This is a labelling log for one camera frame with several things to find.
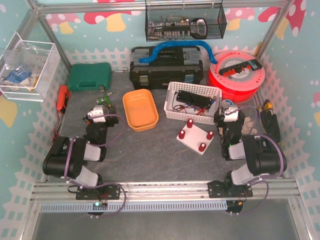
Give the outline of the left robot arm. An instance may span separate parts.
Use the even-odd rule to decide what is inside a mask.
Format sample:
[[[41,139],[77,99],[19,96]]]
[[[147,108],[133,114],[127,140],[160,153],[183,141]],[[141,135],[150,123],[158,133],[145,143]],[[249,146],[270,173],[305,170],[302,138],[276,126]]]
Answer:
[[[119,186],[104,185],[102,176],[86,167],[89,162],[105,159],[108,128],[119,122],[116,114],[112,104],[96,105],[84,117],[85,135],[74,139],[57,137],[43,161],[45,175],[73,183],[67,190],[75,194],[76,200],[96,200],[97,206],[106,206],[108,200],[120,198]]]

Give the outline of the red small spring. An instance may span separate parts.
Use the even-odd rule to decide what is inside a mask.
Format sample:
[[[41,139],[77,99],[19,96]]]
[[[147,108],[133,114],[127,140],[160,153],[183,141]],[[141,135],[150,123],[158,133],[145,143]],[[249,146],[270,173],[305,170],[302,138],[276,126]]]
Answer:
[[[180,140],[183,140],[184,138],[185,138],[185,134],[186,134],[186,132],[185,132],[185,130],[180,130],[179,131],[179,134],[178,134],[178,138],[180,139]]]

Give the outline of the beige work glove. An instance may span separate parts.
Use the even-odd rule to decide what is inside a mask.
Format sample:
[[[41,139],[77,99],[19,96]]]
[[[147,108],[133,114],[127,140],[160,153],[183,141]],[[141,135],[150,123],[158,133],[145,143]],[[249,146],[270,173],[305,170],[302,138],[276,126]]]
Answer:
[[[248,134],[255,135],[255,134],[257,134],[258,131],[257,131],[257,129],[253,128],[253,125],[254,125],[254,121],[251,120],[251,118],[249,116],[245,117],[241,133],[243,135],[248,135]]]

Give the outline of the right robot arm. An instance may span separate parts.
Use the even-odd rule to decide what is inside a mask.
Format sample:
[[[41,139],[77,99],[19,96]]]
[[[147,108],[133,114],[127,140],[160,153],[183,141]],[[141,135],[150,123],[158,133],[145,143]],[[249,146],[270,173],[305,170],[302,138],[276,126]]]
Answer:
[[[224,122],[220,139],[221,155],[227,161],[244,160],[245,164],[229,171],[223,181],[207,184],[208,196],[217,198],[252,197],[252,186],[261,180],[277,178],[287,169],[287,159],[281,150],[278,118],[272,110],[260,112],[263,134],[243,133],[245,119]]]

